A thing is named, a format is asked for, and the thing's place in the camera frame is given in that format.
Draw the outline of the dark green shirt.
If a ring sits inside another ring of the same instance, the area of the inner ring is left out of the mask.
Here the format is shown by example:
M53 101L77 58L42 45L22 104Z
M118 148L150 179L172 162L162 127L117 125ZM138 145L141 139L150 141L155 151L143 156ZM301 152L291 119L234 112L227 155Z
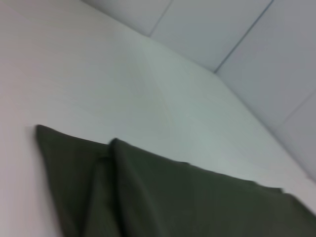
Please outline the dark green shirt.
M281 189L119 139L35 135L63 237L316 237L316 215Z

